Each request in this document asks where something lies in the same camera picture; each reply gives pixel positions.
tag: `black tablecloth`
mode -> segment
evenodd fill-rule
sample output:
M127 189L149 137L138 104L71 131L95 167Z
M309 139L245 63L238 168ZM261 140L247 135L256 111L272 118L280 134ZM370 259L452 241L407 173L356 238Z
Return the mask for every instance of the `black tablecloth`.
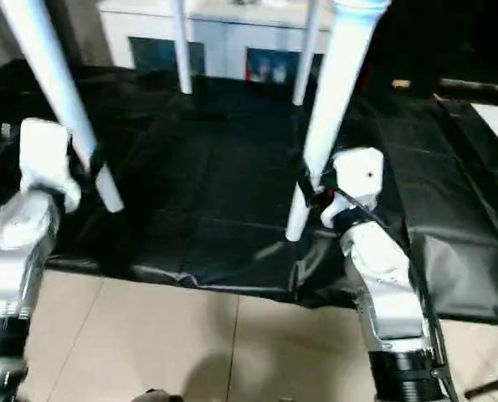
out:
M132 281L351 306L336 238L313 214L284 230L310 115L291 88L81 68L74 77L126 203L108 214L84 185L49 267ZM54 119L23 62L0 70L0 124ZM498 323L498 138L470 105L355 95L337 147L387 157L377 213L424 273L442 317ZM17 189L18 144L0 139L0 204Z

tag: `black plastic sheet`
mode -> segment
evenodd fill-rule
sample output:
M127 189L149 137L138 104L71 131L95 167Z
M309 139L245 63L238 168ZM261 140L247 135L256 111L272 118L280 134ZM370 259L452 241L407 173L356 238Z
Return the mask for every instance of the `black plastic sheet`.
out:
M262 296L352 305L342 257L316 211L299 244L284 231L310 106L290 88L168 73L74 71L126 203L84 186L49 267ZM0 124L53 119L25 63L0 70ZM337 147L387 156L377 213L424 273L442 317L498 323L498 139L470 105L355 96ZM0 204L18 187L18 146L0 140Z

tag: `white pole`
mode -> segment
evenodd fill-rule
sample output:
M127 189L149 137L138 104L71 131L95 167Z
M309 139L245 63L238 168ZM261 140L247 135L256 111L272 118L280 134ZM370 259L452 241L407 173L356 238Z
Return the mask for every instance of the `white pole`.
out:
M189 49L185 29L185 16L183 12L184 0L172 0L174 14L174 44L176 46L176 63L180 88L184 94L192 94L191 70L189 69Z
M334 147L373 30L389 3L389 0L335 0L336 15L321 67L303 155L315 188ZM285 233L287 240L300 239L309 212L297 185Z
M44 1L0 0L0 7L57 119L72 134L75 153L89 171L95 136ZM98 173L96 187L109 211L124 208L107 165Z
M310 0L308 16L306 17L306 32L302 46L302 53L297 67L295 77L295 88L293 89L293 104L302 105L305 99L306 86L310 77L312 59L314 57L314 47L316 46L317 34L319 33L319 14L322 0Z

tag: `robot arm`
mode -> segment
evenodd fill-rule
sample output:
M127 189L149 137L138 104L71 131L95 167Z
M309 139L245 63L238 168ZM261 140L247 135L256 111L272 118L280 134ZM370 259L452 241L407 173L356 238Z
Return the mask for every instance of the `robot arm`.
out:
M44 263L62 214L80 201L68 144L69 133L56 123L27 119L20 126L20 192L0 207L0 401L14 400L25 378L23 350Z
M373 148L337 153L333 167L341 191L336 192L321 220L329 228L339 228L377 401L449 401L443 381L453 400L449 369L436 358L437 339L433 340L429 331L433 323L425 317L418 290L410 281L410 261L372 219L374 215L359 211L359 207L371 211L377 206L382 162L382 154ZM353 198L357 205L351 203Z

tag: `tiled floor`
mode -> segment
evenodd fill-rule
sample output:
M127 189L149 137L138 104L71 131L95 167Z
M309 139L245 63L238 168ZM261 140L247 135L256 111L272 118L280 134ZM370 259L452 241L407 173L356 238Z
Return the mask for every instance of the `tiled floor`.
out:
M460 389L498 377L498 328L445 322ZM31 402L372 401L353 311L48 271L28 343ZM498 401L498 393L479 398Z

